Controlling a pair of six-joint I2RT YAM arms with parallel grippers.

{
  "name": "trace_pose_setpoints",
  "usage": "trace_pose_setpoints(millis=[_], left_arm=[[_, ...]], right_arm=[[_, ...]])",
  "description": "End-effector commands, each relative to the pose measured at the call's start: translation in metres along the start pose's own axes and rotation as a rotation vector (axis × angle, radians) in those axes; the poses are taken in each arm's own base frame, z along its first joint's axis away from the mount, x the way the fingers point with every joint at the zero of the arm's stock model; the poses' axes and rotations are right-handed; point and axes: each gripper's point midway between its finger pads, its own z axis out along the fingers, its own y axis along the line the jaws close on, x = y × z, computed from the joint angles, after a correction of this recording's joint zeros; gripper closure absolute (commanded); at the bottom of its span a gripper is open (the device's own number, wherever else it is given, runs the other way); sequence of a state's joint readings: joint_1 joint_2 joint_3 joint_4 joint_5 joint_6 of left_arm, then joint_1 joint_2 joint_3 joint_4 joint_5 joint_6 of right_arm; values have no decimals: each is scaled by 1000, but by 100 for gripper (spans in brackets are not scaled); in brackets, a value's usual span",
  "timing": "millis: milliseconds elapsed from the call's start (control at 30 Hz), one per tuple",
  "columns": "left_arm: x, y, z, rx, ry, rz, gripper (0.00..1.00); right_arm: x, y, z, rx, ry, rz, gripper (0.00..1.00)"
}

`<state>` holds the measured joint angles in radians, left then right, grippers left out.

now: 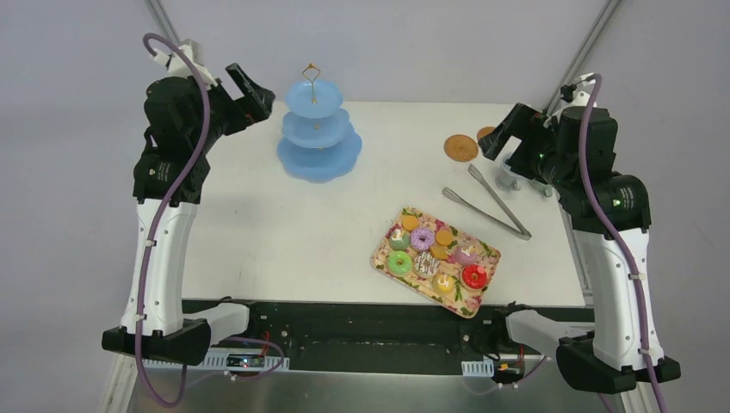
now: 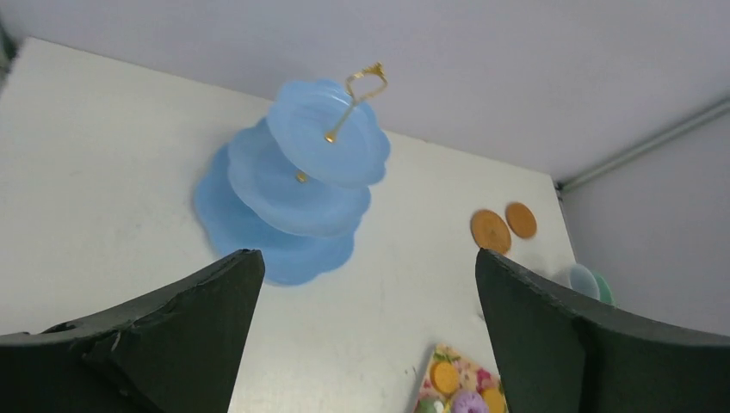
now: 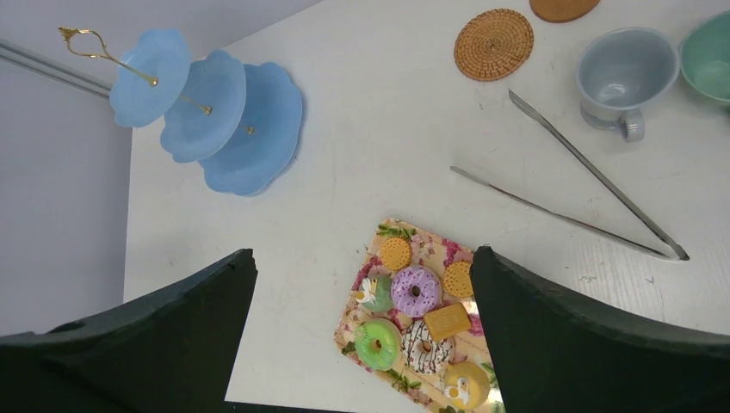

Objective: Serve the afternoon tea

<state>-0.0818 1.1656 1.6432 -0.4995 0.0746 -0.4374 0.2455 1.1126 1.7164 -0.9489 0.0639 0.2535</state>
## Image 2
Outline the purple frosted donut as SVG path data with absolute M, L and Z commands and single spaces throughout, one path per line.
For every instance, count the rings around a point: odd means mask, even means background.
M 460 390 L 449 400 L 450 413 L 488 413 L 489 407 L 476 391 Z

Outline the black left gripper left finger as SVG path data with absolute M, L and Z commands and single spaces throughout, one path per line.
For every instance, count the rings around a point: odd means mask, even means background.
M 4 412 L 225 412 L 263 286 L 238 250 L 39 334 L 1 338 Z

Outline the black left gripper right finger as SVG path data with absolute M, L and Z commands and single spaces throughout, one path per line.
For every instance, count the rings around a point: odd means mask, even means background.
M 491 250 L 475 280 L 509 411 L 728 411 L 727 336 L 620 310 Z

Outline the blue three-tier cake stand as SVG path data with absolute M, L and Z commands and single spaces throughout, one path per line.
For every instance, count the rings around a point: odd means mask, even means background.
M 366 77 L 388 85 L 381 63 L 330 79 L 289 81 L 254 126 L 213 155 L 193 193 L 195 213 L 213 249 L 259 250 L 265 280 L 298 286 L 342 267 L 387 172 L 391 146 L 358 94 Z

